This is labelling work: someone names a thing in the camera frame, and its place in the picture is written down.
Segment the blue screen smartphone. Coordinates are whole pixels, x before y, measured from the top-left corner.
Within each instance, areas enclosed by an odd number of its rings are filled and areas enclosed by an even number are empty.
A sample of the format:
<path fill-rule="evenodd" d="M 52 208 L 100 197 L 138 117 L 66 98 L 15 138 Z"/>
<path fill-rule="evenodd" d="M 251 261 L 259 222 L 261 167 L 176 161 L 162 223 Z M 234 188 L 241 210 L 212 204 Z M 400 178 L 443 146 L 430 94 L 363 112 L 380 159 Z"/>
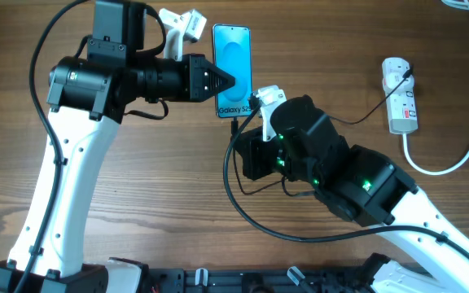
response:
<path fill-rule="evenodd" d="M 252 34 L 247 26 L 215 24 L 213 58 L 215 65 L 234 78 L 234 85 L 216 97 L 219 118 L 248 116 L 252 93 Z"/>

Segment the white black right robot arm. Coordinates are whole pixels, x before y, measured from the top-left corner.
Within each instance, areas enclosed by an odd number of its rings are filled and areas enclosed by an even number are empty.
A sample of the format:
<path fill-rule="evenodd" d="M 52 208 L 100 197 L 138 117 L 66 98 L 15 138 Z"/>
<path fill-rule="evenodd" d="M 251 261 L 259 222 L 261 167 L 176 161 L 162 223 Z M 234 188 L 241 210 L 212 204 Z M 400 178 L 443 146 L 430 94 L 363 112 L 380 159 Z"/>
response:
<path fill-rule="evenodd" d="M 313 196 L 338 218 L 378 234 L 422 265 L 440 284 L 469 292 L 469 238 L 455 228 L 415 180 L 386 155 L 349 146 L 327 114 L 304 95 L 251 97 L 263 123 L 240 128 L 229 149 L 243 159 L 243 175 L 279 173 L 312 186 Z"/>

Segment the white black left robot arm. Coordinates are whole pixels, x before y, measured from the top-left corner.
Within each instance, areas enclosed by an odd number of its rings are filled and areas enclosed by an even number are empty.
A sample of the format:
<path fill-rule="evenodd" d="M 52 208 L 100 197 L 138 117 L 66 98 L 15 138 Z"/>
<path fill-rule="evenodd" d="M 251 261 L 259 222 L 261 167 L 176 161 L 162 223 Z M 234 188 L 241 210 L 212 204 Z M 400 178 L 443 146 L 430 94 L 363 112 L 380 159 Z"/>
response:
<path fill-rule="evenodd" d="M 183 51 L 205 25 L 197 10 L 96 2 L 92 33 L 50 72 L 49 107 L 38 113 L 45 154 L 23 229 L 0 261 L 0 292 L 160 290 L 142 262 L 85 262 L 85 224 L 103 159 L 131 102 L 201 103 L 234 85 L 205 56 Z"/>

